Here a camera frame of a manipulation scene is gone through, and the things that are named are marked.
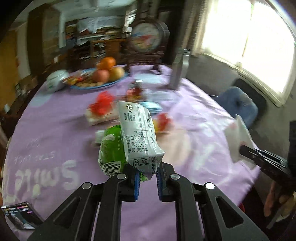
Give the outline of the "person's right hand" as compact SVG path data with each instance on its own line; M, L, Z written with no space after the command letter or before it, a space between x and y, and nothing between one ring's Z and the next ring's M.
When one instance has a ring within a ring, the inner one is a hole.
M280 214L276 220L287 219L295 206L295 192L285 192L281 190L281 186L275 181L271 183L269 193L264 204L264 216L270 217L273 211L277 212L281 209Z

